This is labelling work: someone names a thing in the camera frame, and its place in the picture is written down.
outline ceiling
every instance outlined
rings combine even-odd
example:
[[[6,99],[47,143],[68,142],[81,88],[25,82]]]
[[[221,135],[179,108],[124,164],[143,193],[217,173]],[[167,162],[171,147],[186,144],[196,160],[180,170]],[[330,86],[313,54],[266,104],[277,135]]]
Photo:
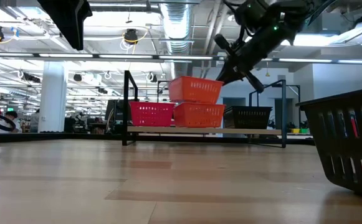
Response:
[[[150,1],[152,6],[156,6],[157,1]],[[38,6],[37,1],[20,1],[17,5],[8,7],[0,6],[0,26],[3,26],[5,35],[4,43],[0,44],[0,52],[32,52],[32,53],[86,53],[86,54],[150,54],[165,55],[168,53],[167,33],[163,27],[163,16],[158,13],[135,12],[131,10],[121,11],[121,7],[107,7],[104,10],[94,11],[92,17],[88,17],[84,22],[84,50],[74,50],[60,36],[60,32],[50,17]],[[99,2],[114,2],[117,4],[146,4],[146,1],[89,1],[91,5]],[[224,9],[219,1],[205,0],[199,4],[191,4],[191,27],[190,35],[187,39],[191,44],[190,54],[192,55],[217,55],[220,49],[213,45],[212,37],[208,37],[210,30],[213,34],[221,32],[224,37],[232,42],[239,35],[239,26],[232,20],[228,10]],[[345,33],[353,26],[353,21],[362,15],[362,1],[339,1],[336,6],[332,6],[329,12],[324,12],[317,23],[309,27],[304,32],[324,32],[327,33]],[[123,34],[127,29],[136,29],[138,38],[142,38],[135,47],[126,49],[123,44]],[[269,57],[283,58],[356,58],[362,59],[362,46],[352,45],[349,47],[296,47],[282,45],[275,49]],[[148,62],[96,62],[96,61],[67,61],[66,67],[69,69],[69,86],[67,95],[77,95],[79,99],[76,103],[67,102],[68,111],[78,111],[81,107],[93,108],[89,113],[104,113],[106,100],[104,96],[112,98],[121,95],[121,86],[123,85],[123,71],[130,70],[139,87],[150,88],[147,97],[155,100],[155,83],[146,80],[149,73],[155,74],[159,80],[171,80],[174,77],[174,71],[171,70],[171,62],[148,63]],[[19,71],[28,72],[31,75],[42,79],[43,64],[41,60],[13,60],[0,58],[0,84],[6,85],[28,85],[19,78]],[[192,63],[188,66],[200,67],[200,63]],[[294,63],[260,63],[258,68],[278,67],[289,68],[290,71],[298,69],[301,65]],[[101,83],[94,82],[75,82],[73,75],[76,73],[91,73],[102,76]],[[98,93],[96,89],[86,88],[86,86],[101,85],[118,86],[116,92],[110,91],[108,95]],[[21,105],[26,114],[31,113],[38,107],[38,98],[40,87],[2,87],[0,96],[7,98],[23,98],[13,100],[14,103]],[[166,99],[166,92],[160,100]]]

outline red basket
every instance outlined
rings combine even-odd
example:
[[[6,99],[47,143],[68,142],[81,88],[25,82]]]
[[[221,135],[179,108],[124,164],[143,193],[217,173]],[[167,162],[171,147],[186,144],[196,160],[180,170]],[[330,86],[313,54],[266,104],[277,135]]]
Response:
[[[174,103],[130,102],[134,126],[170,127]]]
[[[225,105],[182,103],[175,107],[175,126],[187,128],[219,128]]]
[[[216,104],[224,83],[193,77],[179,77],[169,83],[169,98],[172,102]]]

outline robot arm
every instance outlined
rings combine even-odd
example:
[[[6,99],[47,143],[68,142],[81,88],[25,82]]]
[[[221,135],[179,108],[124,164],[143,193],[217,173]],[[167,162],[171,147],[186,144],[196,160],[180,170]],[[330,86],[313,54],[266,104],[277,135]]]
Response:
[[[264,0],[246,0],[241,5],[222,1],[234,13],[236,22],[241,26],[241,33],[232,44],[221,34],[215,36],[216,44],[227,52],[217,80],[226,85],[246,77],[261,93],[264,86],[251,74],[253,67],[267,58],[284,40],[293,44],[296,34],[336,0],[293,0],[276,2],[270,6]],[[247,43],[243,40],[244,32],[252,37]]]

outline silver ventilation duct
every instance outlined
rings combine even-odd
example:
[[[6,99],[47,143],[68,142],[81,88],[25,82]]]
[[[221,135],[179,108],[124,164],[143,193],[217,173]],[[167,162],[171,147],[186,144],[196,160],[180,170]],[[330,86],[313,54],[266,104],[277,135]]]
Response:
[[[163,14],[163,25],[167,39],[189,39],[191,35],[192,5],[190,4],[160,4]],[[167,42],[168,52],[171,55],[190,54],[191,43]],[[188,75],[187,63],[174,63],[174,77]]]

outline wooden floor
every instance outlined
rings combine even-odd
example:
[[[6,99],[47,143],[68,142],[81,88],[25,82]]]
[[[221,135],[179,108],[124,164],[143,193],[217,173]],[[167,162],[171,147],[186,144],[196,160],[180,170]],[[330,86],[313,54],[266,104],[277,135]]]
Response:
[[[0,144],[0,224],[362,223],[315,147]]]

